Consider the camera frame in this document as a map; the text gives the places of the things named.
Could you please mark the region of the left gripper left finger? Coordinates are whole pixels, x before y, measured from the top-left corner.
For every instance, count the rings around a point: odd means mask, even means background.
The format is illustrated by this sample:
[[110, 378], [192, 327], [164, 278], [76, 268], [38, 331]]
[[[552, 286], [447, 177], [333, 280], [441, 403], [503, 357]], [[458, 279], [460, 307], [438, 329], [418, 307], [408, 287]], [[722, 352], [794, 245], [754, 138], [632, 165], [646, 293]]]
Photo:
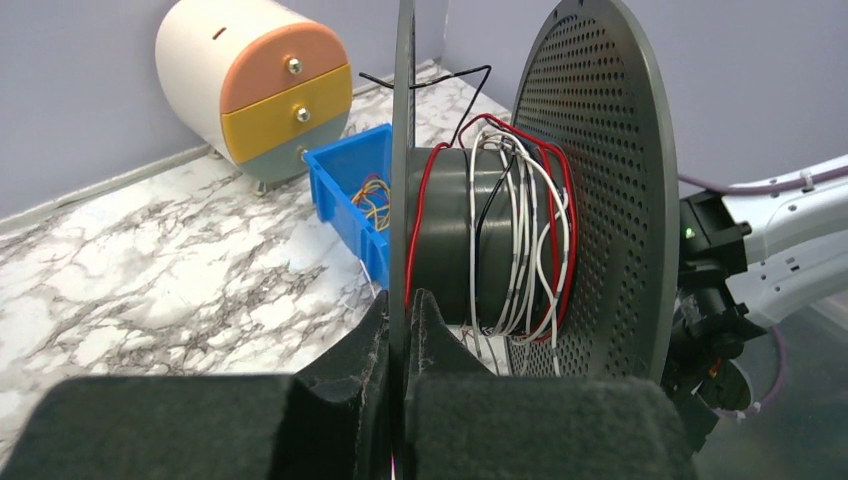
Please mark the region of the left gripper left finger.
[[5, 479], [387, 479], [388, 296], [293, 374], [89, 376], [38, 403]]

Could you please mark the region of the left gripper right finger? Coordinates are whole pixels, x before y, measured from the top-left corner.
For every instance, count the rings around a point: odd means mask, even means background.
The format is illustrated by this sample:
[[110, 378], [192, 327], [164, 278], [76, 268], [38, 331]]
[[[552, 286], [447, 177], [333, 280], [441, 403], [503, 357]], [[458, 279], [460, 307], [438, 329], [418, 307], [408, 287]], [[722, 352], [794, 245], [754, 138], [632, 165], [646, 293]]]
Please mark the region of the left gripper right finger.
[[402, 470], [408, 479], [692, 479], [672, 403], [641, 379], [498, 376], [410, 308]]

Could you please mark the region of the black cable spool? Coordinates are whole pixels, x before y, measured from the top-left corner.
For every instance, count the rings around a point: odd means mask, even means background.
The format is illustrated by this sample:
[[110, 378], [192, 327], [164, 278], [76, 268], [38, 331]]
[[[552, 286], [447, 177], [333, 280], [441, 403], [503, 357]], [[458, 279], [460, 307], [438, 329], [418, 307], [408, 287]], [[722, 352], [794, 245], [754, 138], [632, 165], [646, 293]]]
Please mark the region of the black cable spool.
[[463, 117], [415, 143], [415, 5], [400, 5], [390, 178], [390, 373], [397, 476], [410, 308], [498, 376], [634, 378], [659, 388], [679, 227], [668, 104], [620, 1], [563, 1], [523, 67], [512, 122]]

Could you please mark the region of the blue plastic bin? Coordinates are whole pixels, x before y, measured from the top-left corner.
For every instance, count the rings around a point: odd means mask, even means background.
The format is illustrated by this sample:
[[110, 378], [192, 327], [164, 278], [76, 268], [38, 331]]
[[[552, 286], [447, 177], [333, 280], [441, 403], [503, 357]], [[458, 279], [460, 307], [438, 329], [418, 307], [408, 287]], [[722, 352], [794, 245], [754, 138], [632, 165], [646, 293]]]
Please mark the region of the blue plastic bin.
[[334, 228], [384, 289], [389, 287], [389, 230], [379, 230], [367, 217], [366, 204], [355, 203], [354, 196], [371, 180], [390, 182], [391, 150], [392, 126], [386, 123], [303, 155], [318, 219]]

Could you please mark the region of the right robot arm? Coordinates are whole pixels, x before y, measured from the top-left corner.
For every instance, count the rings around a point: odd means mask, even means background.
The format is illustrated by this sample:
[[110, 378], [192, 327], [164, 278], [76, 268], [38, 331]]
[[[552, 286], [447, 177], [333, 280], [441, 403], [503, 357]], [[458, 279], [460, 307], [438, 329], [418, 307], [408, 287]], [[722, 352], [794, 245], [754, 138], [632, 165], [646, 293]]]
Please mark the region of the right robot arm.
[[847, 159], [763, 180], [699, 181], [680, 203], [678, 290], [661, 385], [690, 452], [723, 417], [758, 413], [736, 365], [799, 309], [847, 288]]

